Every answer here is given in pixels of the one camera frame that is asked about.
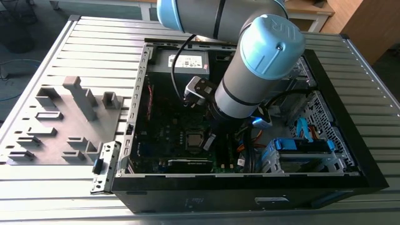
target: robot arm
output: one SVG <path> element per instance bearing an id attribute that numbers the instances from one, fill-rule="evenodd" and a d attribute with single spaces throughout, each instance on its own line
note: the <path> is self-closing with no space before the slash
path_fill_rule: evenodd
<path id="1" fill-rule="evenodd" d="M 249 117 L 305 48 L 283 0 L 159 0 L 157 16 L 171 29 L 237 43 L 211 112 L 219 121 Z"/>

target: aluminum slotted table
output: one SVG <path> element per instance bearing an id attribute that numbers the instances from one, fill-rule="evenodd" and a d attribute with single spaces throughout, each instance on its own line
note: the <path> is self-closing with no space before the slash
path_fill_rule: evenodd
<path id="1" fill-rule="evenodd" d="M 41 66 L 0 129 L 1 161 L 21 135 L 25 114 L 40 108 L 35 99 L 41 87 L 63 92 L 67 75 L 80 76 L 81 87 L 93 95 L 113 91 L 123 97 L 115 139 L 123 140 L 135 77 L 144 38 L 185 40 L 189 34 L 164 28 L 159 22 L 71 16 Z M 348 39 L 305 33 L 389 188 L 360 195 L 320 210 L 215 212 L 133 215 L 116 196 L 91 196 L 91 165 L 0 165 L 0 221 L 132 220 L 212 218 L 208 224 L 389 223 L 400 209 L 400 105 Z"/>

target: table leg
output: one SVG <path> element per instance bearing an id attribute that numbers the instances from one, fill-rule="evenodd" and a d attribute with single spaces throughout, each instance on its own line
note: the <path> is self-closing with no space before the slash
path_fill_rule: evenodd
<path id="1" fill-rule="evenodd" d="M 327 22 L 328 19 L 328 15 L 324 14 L 319 14 L 317 19 L 312 22 L 312 25 L 309 27 L 309 32 L 320 32 L 320 30 L 323 29 L 323 26 Z"/>
<path id="2" fill-rule="evenodd" d="M 59 10 L 60 9 L 57 1 L 49 1 L 49 4 L 51 4 L 51 7 L 52 7 L 53 10 Z"/>
<path id="3" fill-rule="evenodd" d="M 140 2 L 139 7 L 141 11 L 141 20 L 151 20 L 151 3 Z"/>

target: wooden furniture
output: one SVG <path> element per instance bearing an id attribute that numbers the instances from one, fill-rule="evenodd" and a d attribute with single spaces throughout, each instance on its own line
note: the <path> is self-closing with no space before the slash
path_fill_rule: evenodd
<path id="1" fill-rule="evenodd" d="M 141 19 L 151 20 L 151 8 L 157 7 L 157 0 L 59 0 L 67 2 L 93 3 L 105 5 L 136 6 L 141 10 Z M 59 9 L 59 1 L 49 1 L 53 9 Z M 328 4 L 315 7 L 313 0 L 289 0 L 287 10 L 289 18 L 303 31 L 319 32 L 329 16 L 335 14 Z"/>
<path id="2" fill-rule="evenodd" d="M 319 32 L 329 16 L 335 14 L 329 4 L 323 8 L 313 6 L 313 0 L 289 0 L 285 2 L 289 20 L 301 31 Z"/>
<path id="3" fill-rule="evenodd" d="M 328 0 L 336 14 L 321 32 L 349 36 L 369 64 L 400 40 L 399 0 Z"/>

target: black ring band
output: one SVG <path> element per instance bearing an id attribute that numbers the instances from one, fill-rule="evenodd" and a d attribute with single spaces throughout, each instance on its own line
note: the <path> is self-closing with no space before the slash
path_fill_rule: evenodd
<path id="1" fill-rule="evenodd" d="M 227 120 L 237 119 L 237 118 L 235 118 L 235 117 L 228 116 L 228 115 L 219 109 L 216 103 L 211 103 L 211 105 L 209 105 L 209 111 L 211 111 L 211 114 L 212 114 L 213 118 L 215 118 L 217 121 L 227 121 Z"/>
<path id="2" fill-rule="evenodd" d="M 239 98 L 236 98 L 236 97 L 232 95 L 232 93 L 228 91 L 228 88 L 227 88 L 227 86 L 225 86 L 224 78 L 223 78 L 223 81 L 221 81 L 221 82 L 223 82 L 223 88 L 224 88 L 224 90 L 225 90 L 228 96 L 229 96 L 236 102 L 239 102 L 240 104 L 247 105 L 247 106 L 255 106 L 255 105 L 259 105 L 259 104 L 260 104 L 260 102 L 259 102 L 259 103 L 249 103 L 249 102 L 241 101 Z"/>
<path id="3" fill-rule="evenodd" d="M 213 26 L 213 34 L 212 34 L 213 39 L 219 39 L 220 18 L 223 16 L 224 6 L 225 6 L 225 0 L 220 0 L 217 14 L 215 15 L 215 26 Z"/>

